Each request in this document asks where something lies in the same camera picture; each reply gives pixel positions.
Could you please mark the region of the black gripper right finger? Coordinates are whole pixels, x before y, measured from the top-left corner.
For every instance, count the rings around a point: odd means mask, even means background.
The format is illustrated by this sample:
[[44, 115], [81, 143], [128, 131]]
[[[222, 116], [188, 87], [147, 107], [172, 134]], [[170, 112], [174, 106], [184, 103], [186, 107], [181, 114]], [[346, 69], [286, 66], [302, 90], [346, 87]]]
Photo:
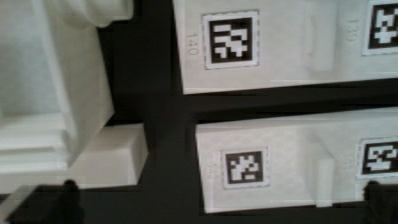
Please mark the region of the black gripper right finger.
[[398, 224], [398, 184], [371, 180], [364, 187], [366, 214], [360, 224]]

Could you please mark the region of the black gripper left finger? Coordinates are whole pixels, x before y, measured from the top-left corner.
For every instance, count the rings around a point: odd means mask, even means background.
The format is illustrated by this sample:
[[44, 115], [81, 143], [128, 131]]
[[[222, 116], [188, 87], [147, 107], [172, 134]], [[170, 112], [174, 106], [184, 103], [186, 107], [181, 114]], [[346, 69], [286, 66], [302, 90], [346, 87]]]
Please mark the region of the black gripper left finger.
[[80, 224], [80, 188], [73, 180], [17, 188], [0, 202], [0, 224]]

